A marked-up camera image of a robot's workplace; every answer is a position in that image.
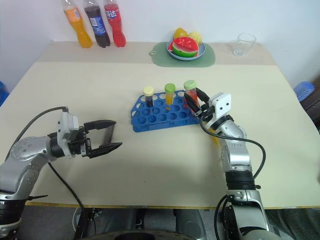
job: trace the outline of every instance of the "plate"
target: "plate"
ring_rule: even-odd
[[[192,60],[196,60],[198,58],[200,58],[206,51],[206,45],[204,43],[200,44],[199,45],[199,54],[198,56],[194,56],[194,57],[182,57],[182,56],[177,56],[175,55],[173,52],[171,52],[169,50],[169,46],[172,44],[173,40],[171,41],[168,41],[168,43],[166,44],[166,50],[168,51],[168,53],[174,57],[175,59],[179,59],[179,60],[182,60],[182,61],[192,61]]]

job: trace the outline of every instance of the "orange soda bottle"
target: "orange soda bottle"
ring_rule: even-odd
[[[88,49],[92,46],[92,41],[84,28],[84,23],[82,21],[81,15],[77,6],[75,5],[73,0],[61,0],[64,13],[69,23],[76,31],[76,35],[78,37],[78,42],[81,47],[84,49]]]

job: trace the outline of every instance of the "table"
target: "table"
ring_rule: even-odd
[[[21,129],[36,114],[68,106],[79,123],[117,121],[117,150],[97,158],[60,158],[54,167],[86,207],[145,206],[214,208],[226,192],[220,147],[198,125],[133,132],[130,110],[142,88],[163,92],[166,83],[183,89],[195,80],[209,96],[231,93],[230,114],[250,139],[266,150],[256,179],[268,208],[319,206],[320,136],[270,54],[257,44],[235,57],[230,45],[214,43],[216,63],[205,68],[167,68],[151,62],[154,43],[125,48],[81,49],[75,42],[53,43],[25,74],[0,108],[0,163]],[[59,112],[37,120],[27,136],[56,132]],[[94,145],[101,132],[89,135]],[[247,143],[253,171],[262,154]],[[49,195],[29,205],[74,207],[77,202],[48,166],[32,196]]]

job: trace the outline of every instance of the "test tube rack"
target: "test tube rack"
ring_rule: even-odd
[[[131,110],[131,124],[136,133],[199,124],[184,100],[184,91],[174,92],[173,104],[166,104],[164,92],[153,95],[153,107],[147,107],[145,96],[139,96]]]

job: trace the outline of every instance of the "test tube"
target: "test tube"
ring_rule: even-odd
[[[188,81],[184,82],[183,86],[184,86],[186,94],[188,94],[190,97],[192,97],[193,100],[195,101],[196,105],[199,106],[197,91],[196,91],[196,87],[197,87],[196,82],[194,80],[188,80]],[[183,107],[184,108],[189,107],[186,99],[184,99]]]
[[[154,100],[153,100],[154,92],[155,90],[152,86],[146,86],[143,89],[143,94],[145,96],[145,104],[149,108],[154,106]]]
[[[164,86],[165,91],[165,104],[168,106],[172,105],[174,103],[174,93],[176,90],[176,86],[173,83],[167,83]]]

